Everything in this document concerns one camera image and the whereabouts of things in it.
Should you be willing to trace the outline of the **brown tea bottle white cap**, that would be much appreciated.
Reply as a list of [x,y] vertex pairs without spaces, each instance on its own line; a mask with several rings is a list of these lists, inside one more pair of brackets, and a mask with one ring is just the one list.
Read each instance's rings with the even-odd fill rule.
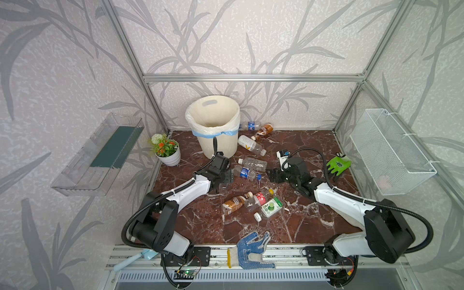
[[248,192],[246,194],[235,196],[234,198],[229,199],[228,201],[224,202],[221,206],[222,215],[227,216],[239,210],[246,203],[246,201],[252,197],[253,194],[251,192]]

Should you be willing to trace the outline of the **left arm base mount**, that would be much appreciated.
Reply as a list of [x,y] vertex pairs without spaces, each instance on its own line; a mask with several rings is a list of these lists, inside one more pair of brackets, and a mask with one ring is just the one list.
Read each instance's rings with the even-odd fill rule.
[[176,256],[172,253],[164,256],[165,266],[180,267],[182,265],[191,265],[196,267],[209,266],[211,258],[211,247],[209,246],[191,246],[183,256]]

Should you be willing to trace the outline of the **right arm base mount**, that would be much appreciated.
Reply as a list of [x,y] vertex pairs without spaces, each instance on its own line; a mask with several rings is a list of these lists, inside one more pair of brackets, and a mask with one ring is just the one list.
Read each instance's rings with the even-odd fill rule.
[[350,266],[356,261],[355,256],[340,256],[332,248],[326,249],[323,245],[306,246],[302,250],[309,266],[336,267]]

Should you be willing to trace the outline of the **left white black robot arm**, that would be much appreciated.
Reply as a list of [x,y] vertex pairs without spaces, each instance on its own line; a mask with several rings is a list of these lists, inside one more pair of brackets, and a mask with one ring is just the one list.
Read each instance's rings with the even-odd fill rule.
[[130,247],[147,248],[191,261],[192,242],[175,231],[178,214],[194,200],[223,184],[229,166],[229,158],[223,152],[216,152],[189,181],[163,193],[148,193],[139,209],[124,224],[122,242]]

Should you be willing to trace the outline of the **red label clear bottle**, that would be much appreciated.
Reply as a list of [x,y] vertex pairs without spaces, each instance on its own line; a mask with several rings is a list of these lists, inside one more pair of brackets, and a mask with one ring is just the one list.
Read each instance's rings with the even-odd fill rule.
[[260,210],[263,205],[274,198],[274,195],[275,190],[272,188],[263,189],[261,192],[257,193],[251,193],[251,196],[246,199],[244,207],[248,211]]

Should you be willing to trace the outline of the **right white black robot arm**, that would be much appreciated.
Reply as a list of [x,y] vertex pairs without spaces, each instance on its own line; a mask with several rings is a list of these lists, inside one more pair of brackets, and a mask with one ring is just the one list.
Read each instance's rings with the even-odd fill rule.
[[333,186],[327,178],[311,176],[300,157],[290,157],[280,168],[266,173],[271,182],[288,183],[360,229],[357,233],[336,234],[325,243],[323,256],[331,265],[354,256],[373,256],[395,263],[404,254],[423,250],[434,238],[433,227],[423,216],[399,208],[391,200],[365,199]]

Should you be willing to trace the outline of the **green label square bottle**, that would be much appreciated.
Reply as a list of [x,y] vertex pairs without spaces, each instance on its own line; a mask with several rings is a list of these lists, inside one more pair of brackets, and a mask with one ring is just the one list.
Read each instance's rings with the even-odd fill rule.
[[278,197],[274,197],[267,203],[265,203],[258,212],[256,212],[253,216],[257,222],[262,222],[273,217],[277,214],[280,210],[283,209],[283,203]]

